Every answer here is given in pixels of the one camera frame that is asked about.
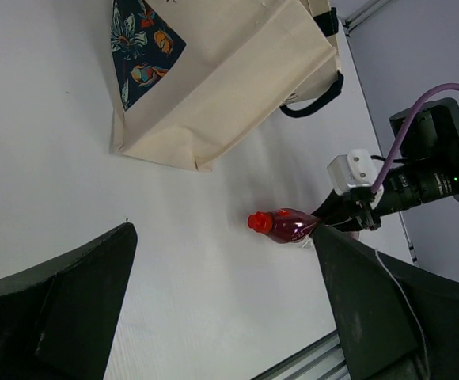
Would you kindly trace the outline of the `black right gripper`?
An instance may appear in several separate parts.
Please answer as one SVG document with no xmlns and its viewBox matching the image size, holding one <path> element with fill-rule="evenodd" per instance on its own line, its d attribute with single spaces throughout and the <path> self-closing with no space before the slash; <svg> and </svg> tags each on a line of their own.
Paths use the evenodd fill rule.
<svg viewBox="0 0 459 380">
<path fill-rule="evenodd" d="M 381 217 L 431 203 L 457 192 L 454 176 L 434 164 L 410 164 L 391 169 L 382 185 L 383 194 L 375 208 L 357 216 L 362 230 L 376 230 Z M 345 198 L 332 190 L 325 201 L 312 213 L 337 230 L 355 230 L 356 221 L 345 203 Z"/>
</svg>

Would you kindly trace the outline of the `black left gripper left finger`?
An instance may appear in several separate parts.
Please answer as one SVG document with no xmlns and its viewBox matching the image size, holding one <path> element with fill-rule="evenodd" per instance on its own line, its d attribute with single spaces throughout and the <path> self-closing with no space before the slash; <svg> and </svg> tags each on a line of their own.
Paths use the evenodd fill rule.
<svg viewBox="0 0 459 380">
<path fill-rule="evenodd" d="M 102 379 L 138 235 L 125 222 L 0 279 L 0 379 Z"/>
</svg>

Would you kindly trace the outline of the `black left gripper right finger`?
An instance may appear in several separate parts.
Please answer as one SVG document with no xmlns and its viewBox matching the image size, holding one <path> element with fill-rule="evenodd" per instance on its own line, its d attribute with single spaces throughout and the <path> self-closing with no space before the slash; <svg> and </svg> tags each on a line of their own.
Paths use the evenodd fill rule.
<svg viewBox="0 0 459 380">
<path fill-rule="evenodd" d="M 330 226 L 313 242 L 353 379 L 459 379 L 459 282 Z"/>
</svg>

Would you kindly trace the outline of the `red Fairy dish soap bottle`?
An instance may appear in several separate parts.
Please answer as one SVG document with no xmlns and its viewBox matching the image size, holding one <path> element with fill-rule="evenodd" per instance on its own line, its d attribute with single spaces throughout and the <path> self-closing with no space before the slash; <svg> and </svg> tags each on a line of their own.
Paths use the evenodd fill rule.
<svg viewBox="0 0 459 380">
<path fill-rule="evenodd" d="M 248 228 L 281 245 L 313 249 L 311 233 L 321 218 L 291 208 L 257 211 L 248 217 Z"/>
</svg>

